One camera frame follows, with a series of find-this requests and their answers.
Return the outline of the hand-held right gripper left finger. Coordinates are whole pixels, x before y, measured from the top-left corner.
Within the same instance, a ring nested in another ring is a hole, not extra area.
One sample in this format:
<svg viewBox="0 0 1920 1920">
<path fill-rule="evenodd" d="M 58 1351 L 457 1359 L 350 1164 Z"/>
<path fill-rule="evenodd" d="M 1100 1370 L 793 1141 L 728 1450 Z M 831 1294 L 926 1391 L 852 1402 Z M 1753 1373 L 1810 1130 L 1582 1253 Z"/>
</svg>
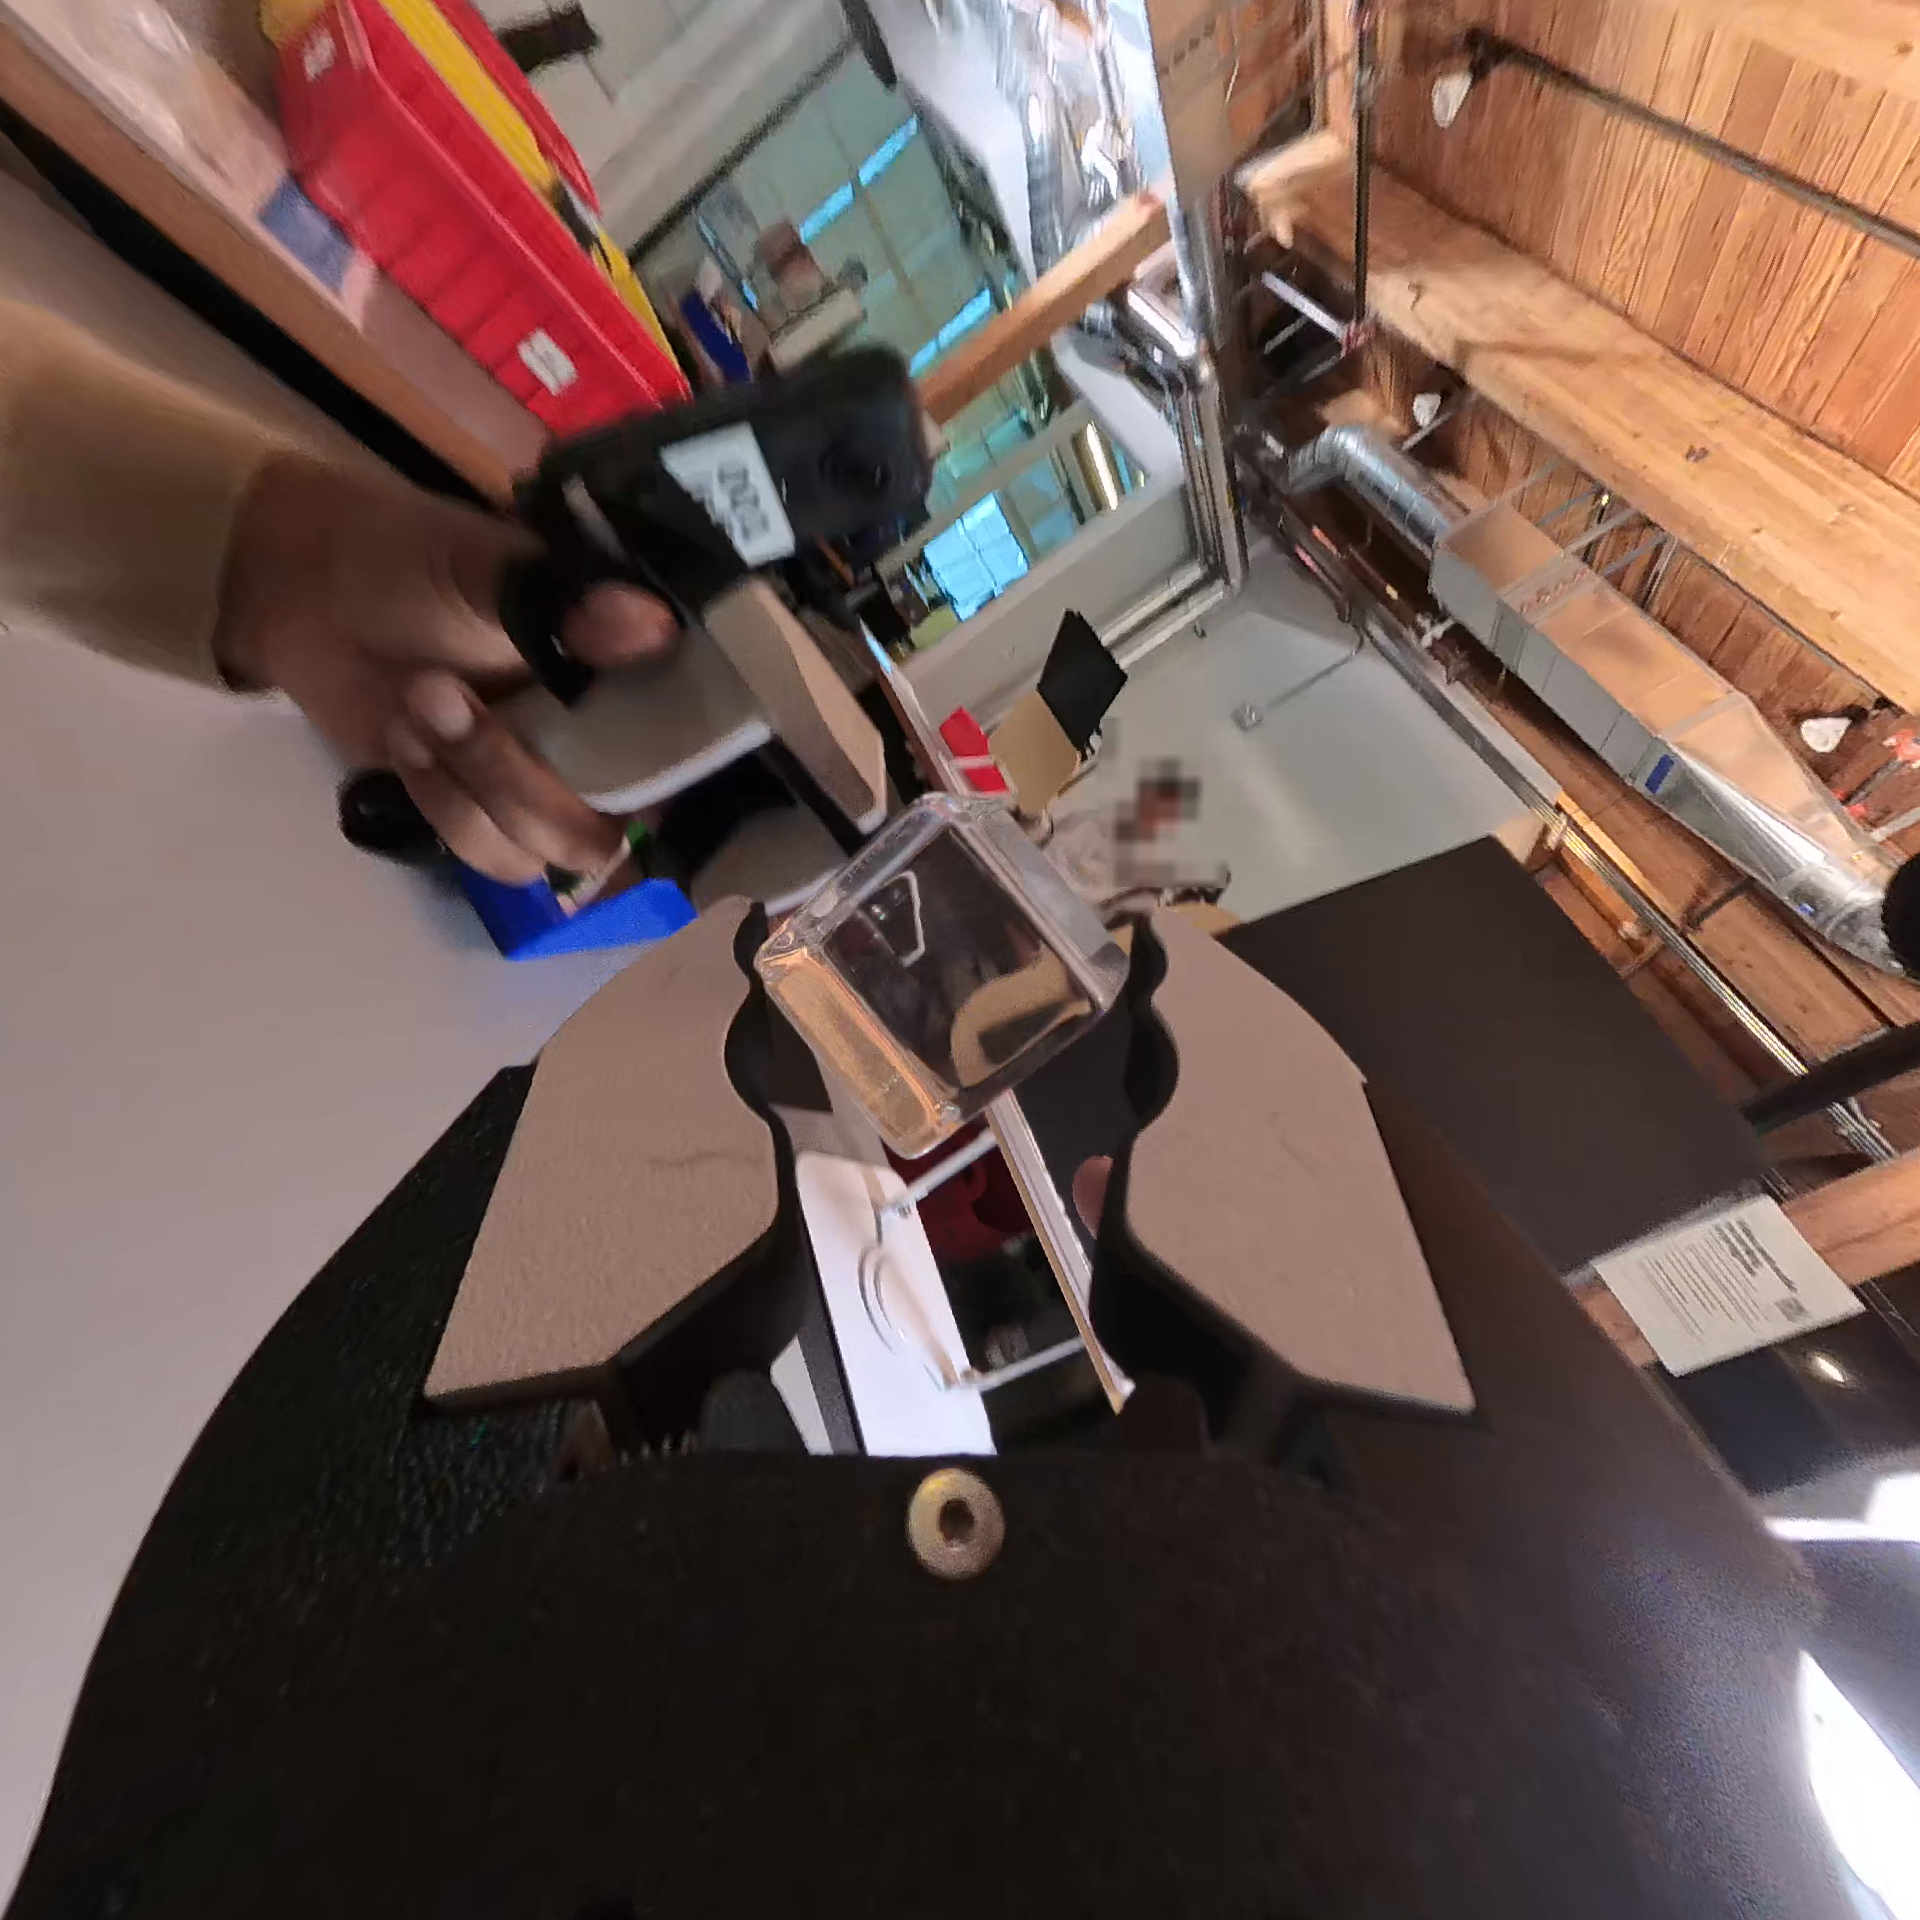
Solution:
<svg viewBox="0 0 1920 1920">
<path fill-rule="evenodd" d="M 543 1050 L 427 1403 L 700 1412 L 800 1336 L 796 1147 L 763 1086 L 753 968 L 766 931 L 759 902 L 724 898 L 642 949 Z"/>
</svg>

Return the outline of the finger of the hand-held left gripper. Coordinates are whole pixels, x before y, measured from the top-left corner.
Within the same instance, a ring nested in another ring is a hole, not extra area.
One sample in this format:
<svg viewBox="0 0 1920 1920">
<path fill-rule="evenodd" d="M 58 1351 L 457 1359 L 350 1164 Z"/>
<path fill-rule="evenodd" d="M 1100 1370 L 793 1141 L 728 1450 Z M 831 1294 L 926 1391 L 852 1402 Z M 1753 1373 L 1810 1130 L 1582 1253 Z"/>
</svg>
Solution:
<svg viewBox="0 0 1920 1920">
<path fill-rule="evenodd" d="M 758 755 L 775 733 L 711 637 L 606 671 L 564 703 L 543 686 L 518 695 L 518 739 L 588 805 L 658 807 Z"/>
<path fill-rule="evenodd" d="M 881 732 L 800 615 L 748 581 L 711 599 L 705 628 L 808 779 L 852 829 L 875 832 L 890 810 Z"/>
</svg>

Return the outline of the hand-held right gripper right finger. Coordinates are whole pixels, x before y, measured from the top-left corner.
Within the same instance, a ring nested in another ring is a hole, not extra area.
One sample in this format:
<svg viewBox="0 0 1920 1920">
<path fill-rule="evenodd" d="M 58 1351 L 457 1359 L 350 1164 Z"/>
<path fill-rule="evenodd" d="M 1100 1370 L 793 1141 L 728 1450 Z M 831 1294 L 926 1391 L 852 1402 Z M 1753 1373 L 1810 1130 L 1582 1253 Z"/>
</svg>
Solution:
<svg viewBox="0 0 1920 1920">
<path fill-rule="evenodd" d="M 1136 935 L 1130 1070 L 1092 1317 L 1134 1376 L 1187 1376 L 1211 1419 L 1376 1403 L 1462 1419 L 1468 1366 L 1363 1070 L 1185 911 Z"/>
</svg>

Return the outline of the blue plastic bin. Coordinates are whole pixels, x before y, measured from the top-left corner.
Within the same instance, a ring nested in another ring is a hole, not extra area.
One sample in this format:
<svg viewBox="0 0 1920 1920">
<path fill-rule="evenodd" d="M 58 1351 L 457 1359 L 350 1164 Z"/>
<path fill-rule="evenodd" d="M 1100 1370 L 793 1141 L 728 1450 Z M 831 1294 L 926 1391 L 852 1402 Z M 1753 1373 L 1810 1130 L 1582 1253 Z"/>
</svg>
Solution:
<svg viewBox="0 0 1920 1920">
<path fill-rule="evenodd" d="M 622 884 L 574 902 L 550 879 L 507 884 L 456 864 L 465 898 L 495 949 L 512 963 L 658 943 L 700 917 L 676 883 L 642 878 L 631 861 L 618 875 Z"/>
</svg>

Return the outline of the clear acrylic block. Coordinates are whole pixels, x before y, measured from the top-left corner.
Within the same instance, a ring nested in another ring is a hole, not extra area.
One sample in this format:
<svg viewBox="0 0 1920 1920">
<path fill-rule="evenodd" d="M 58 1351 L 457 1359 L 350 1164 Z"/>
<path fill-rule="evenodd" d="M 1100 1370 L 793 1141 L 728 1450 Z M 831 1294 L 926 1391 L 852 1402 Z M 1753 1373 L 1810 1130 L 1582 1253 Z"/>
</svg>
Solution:
<svg viewBox="0 0 1920 1920">
<path fill-rule="evenodd" d="M 994 798 L 926 795 L 755 956 L 770 1003 L 919 1160 L 1090 1031 L 1132 956 Z"/>
</svg>

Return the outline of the person's left forearm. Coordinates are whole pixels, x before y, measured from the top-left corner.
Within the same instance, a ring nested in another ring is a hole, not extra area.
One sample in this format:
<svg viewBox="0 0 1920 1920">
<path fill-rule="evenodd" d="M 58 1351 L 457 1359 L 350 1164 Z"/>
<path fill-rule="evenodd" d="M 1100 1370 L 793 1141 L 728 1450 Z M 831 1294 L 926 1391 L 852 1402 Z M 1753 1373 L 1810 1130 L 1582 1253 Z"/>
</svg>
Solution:
<svg viewBox="0 0 1920 1920">
<path fill-rule="evenodd" d="M 307 443 L 6 302 L 6 630 L 219 684 L 230 540 L 255 480 L 289 453 Z"/>
</svg>

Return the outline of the person's left hand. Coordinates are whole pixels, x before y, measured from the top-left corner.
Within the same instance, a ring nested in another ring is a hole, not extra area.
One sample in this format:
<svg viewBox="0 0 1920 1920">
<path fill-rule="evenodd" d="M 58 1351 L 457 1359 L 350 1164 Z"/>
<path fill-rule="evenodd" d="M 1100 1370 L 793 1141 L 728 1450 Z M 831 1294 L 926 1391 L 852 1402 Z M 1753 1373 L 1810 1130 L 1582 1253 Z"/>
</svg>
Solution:
<svg viewBox="0 0 1920 1920">
<path fill-rule="evenodd" d="M 499 589 L 540 549 L 388 470 L 279 453 L 232 524 L 210 651 L 232 686 L 286 695 L 353 771 L 395 775 L 470 868 L 600 875 L 622 822 L 499 712 L 532 679 Z"/>
</svg>

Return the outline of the wood-edged black board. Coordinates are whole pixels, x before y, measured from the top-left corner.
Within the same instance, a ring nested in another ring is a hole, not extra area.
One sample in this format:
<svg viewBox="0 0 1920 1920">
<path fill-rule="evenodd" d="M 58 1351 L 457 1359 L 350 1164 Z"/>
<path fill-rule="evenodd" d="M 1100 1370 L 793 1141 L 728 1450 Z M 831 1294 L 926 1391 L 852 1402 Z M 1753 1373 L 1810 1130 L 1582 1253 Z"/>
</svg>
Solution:
<svg viewBox="0 0 1920 1920">
<path fill-rule="evenodd" d="M 1566 1276 L 1763 1188 L 1736 1102 L 1492 838 L 1220 942 L 1418 1108 Z"/>
</svg>

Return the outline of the black panel on cardboard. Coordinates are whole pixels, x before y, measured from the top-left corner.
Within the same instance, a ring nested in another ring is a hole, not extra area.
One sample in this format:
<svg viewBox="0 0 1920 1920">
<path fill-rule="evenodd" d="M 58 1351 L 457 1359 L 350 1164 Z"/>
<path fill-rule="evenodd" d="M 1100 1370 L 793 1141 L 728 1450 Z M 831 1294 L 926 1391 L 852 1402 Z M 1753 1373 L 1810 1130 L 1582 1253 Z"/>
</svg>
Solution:
<svg viewBox="0 0 1920 1920">
<path fill-rule="evenodd" d="M 1092 621 L 1065 611 L 1039 684 L 991 728 L 993 755 L 1027 822 L 1039 824 L 1083 775 L 1126 686 L 1128 674 Z"/>
</svg>

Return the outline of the stack of red crates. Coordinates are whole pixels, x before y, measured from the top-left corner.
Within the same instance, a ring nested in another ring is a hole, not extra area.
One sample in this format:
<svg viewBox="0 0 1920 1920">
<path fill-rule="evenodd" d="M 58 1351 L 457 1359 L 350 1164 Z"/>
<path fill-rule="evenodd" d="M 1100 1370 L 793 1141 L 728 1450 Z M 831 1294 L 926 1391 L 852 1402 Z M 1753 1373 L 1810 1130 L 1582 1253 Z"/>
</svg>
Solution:
<svg viewBox="0 0 1920 1920">
<path fill-rule="evenodd" d="M 307 196 L 552 435 L 687 404 L 673 344 L 636 322 L 383 4 L 256 10 Z"/>
</svg>

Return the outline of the white paper sign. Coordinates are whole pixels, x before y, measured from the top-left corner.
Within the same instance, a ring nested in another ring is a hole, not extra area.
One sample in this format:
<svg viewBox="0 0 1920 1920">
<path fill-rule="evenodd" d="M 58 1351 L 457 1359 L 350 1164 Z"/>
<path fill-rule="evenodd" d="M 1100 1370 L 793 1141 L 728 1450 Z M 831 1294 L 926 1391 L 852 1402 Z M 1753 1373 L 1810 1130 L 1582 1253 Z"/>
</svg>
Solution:
<svg viewBox="0 0 1920 1920">
<path fill-rule="evenodd" d="M 1865 1311 L 1770 1194 L 1727 1199 L 1591 1262 L 1672 1376 L 1691 1376 Z"/>
</svg>

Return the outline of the yellow plastic bin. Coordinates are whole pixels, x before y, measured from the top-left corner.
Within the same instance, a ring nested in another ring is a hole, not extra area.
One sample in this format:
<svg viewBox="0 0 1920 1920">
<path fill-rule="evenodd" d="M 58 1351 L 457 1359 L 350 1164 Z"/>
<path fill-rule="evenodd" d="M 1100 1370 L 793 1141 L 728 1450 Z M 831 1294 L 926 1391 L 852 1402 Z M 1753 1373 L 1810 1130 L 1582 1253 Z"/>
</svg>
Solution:
<svg viewBox="0 0 1920 1920">
<path fill-rule="evenodd" d="M 446 91 L 491 139 L 578 247 L 620 293 L 636 322 L 671 352 L 671 340 L 626 254 L 603 228 L 602 208 L 578 155 L 507 60 L 481 14 L 467 4 L 385 2 L 393 24 L 436 74 Z"/>
</svg>

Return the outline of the wood-edged desk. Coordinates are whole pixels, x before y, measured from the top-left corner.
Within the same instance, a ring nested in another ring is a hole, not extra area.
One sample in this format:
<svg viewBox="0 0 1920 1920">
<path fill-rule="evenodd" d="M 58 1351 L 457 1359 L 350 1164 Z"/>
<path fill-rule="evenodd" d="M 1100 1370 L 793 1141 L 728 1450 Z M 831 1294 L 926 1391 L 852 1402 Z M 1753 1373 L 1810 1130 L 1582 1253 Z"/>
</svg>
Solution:
<svg viewBox="0 0 1920 1920">
<path fill-rule="evenodd" d="M 487 501 L 543 427 L 292 178 L 249 4 L 6 4 L 6 134 L 134 262 L 385 459 Z"/>
</svg>

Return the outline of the silver air duct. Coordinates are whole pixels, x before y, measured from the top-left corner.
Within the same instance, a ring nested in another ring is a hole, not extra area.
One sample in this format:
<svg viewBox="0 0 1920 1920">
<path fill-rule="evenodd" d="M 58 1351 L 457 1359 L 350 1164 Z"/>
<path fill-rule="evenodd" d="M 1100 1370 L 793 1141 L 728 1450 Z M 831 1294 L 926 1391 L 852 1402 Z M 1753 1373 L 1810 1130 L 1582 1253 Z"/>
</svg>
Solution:
<svg viewBox="0 0 1920 1920">
<path fill-rule="evenodd" d="M 1753 701 L 1574 549 L 1504 503 L 1462 507 L 1371 426 L 1244 437 L 1288 495 L 1346 490 L 1428 564 L 1435 606 L 1660 812 L 1854 959 L 1915 979 L 1888 902 L 1915 878 L 1814 776 Z"/>
</svg>

